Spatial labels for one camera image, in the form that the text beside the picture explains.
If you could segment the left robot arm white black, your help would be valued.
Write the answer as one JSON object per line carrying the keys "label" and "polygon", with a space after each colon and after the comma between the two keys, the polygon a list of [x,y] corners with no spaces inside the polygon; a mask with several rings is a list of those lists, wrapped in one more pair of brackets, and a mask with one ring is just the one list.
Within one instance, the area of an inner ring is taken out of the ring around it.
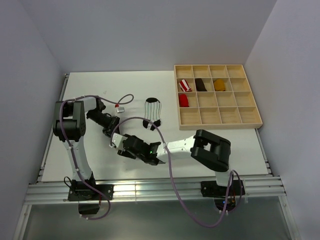
{"label": "left robot arm white black", "polygon": [[97,96],[82,96],[54,105],[52,130],[67,150],[72,167],[71,185],[76,188],[82,184],[79,194],[86,200],[96,197],[98,188],[92,169],[89,166],[84,147],[84,135],[89,119],[102,127],[102,133],[108,138],[115,130],[120,118],[104,113],[106,106]]}

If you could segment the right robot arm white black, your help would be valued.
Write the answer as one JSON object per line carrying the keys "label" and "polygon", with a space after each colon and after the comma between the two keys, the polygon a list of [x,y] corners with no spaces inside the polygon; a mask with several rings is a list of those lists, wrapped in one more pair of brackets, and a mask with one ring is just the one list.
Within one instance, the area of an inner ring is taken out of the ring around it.
{"label": "right robot arm white black", "polygon": [[230,177],[229,158],[231,142],[209,131],[199,129],[195,135],[171,142],[146,143],[135,135],[114,133],[111,145],[117,154],[130,159],[139,159],[151,166],[173,160],[195,159],[215,172],[216,189],[222,195],[229,194],[234,183]]}

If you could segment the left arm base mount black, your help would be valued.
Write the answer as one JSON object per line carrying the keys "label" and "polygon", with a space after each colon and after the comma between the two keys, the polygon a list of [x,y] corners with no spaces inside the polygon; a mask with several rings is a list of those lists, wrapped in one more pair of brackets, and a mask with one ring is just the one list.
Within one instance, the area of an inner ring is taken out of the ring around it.
{"label": "left arm base mount black", "polygon": [[[64,177],[63,182],[69,188],[67,200],[78,202],[79,214],[91,217],[98,213],[102,200],[106,199],[105,197],[86,186],[82,181],[71,180],[68,176]],[[85,182],[105,194],[108,200],[113,199],[113,184],[96,184],[93,176]]]}

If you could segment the white black striped sock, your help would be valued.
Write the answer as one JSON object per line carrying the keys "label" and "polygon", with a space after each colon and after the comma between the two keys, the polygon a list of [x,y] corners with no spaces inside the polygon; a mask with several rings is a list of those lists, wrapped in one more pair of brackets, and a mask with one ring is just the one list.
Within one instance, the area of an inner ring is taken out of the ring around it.
{"label": "white black striped sock", "polygon": [[155,97],[149,97],[144,103],[144,120],[142,125],[145,129],[154,131],[155,127],[161,125],[161,110],[162,104]]}

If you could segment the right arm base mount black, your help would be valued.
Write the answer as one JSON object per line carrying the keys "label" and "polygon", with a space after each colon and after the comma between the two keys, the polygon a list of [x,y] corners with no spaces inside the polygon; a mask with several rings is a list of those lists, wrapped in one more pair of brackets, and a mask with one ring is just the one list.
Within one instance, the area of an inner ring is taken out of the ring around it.
{"label": "right arm base mount black", "polygon": [[213,198],[215,207],[221,212],[223,211],[225,205],[226,212],[229,213],[230,211],[234,210],[240,202],[240,198],[244,197],[246,194],[243,181],[238,179],[231,180],[231,185],[227,194],[227,200],[226,186],[219,186],[217,185],[216,181],[202,181],[200,185],[200,192],[202,196],[204,198]]}

